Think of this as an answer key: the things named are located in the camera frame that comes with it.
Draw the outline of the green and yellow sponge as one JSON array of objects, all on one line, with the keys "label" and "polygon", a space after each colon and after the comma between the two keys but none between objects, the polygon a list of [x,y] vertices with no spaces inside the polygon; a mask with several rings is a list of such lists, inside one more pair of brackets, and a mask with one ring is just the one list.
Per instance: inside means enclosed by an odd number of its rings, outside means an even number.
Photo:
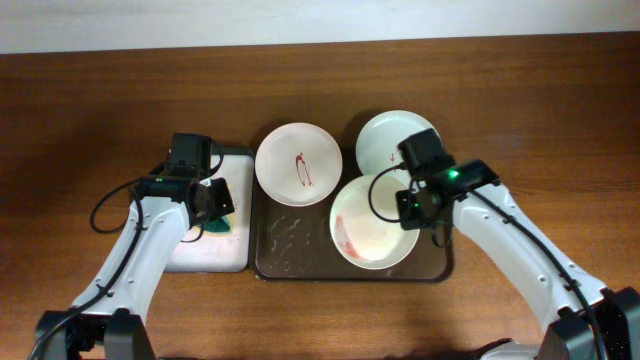
[{"label": "green and yellow sponge", "polygon": [[207,222],[203,225],[203,229],[211,234],[229,234],[232,231],[232,224],[227,216],[223,216],[217,220]]}]

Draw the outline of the white stained plate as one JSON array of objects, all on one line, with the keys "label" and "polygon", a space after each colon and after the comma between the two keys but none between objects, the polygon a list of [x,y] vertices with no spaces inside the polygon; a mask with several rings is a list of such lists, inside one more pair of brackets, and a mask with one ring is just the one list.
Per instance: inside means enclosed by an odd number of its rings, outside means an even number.
[{"label": "white stained plate", "polygon": [[383,220],[399,216],[395,193],[405,188],[393,177],[366,175],[340,190],[331,207],[329,229],[347,261],[366,270],[382,270],[410,254],[420,232]]}]

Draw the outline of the pink stained plate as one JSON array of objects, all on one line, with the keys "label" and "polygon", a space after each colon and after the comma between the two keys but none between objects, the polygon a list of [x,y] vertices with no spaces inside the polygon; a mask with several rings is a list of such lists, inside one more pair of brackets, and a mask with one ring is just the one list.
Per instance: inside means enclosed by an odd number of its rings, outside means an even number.
[{"label": "pink stained plate", "polygon": [[276,202],[293,207],[324,200],[338,185],[342,170],[335,139],[309,123],[276,128],[263,139],[255,158],[262,190]]}]

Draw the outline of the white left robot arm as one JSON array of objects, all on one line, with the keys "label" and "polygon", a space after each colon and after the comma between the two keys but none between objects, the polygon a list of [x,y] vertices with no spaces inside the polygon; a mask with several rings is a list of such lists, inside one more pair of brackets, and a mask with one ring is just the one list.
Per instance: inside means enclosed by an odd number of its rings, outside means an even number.
[{"label": "white left robot arm", "polygon": [[116,244],[68,310],[42,315],[31,358],[79,359],[96,345],[108,359],[154,358],[145,321],[171,254],[192,228],[234,211],[213,156],[224,156],[215,140],[176,133],[164,163],[123,184],[132,203]]}]

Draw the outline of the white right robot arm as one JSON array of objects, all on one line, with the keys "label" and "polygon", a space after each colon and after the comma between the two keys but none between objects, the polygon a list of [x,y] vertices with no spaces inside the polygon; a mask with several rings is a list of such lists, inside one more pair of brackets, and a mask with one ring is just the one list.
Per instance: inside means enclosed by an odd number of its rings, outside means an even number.
[{"label": "white right robot arm", "polygon": [[403,229],[427,229],[435,245],[458,230],[525,299],[545,335],[484,347],[481,359],[637,359],[639,294],[617,292],[567,257],[520,209],[483,161],[458,164],[432,129],[398,145],[408,190],[396,194]]}]

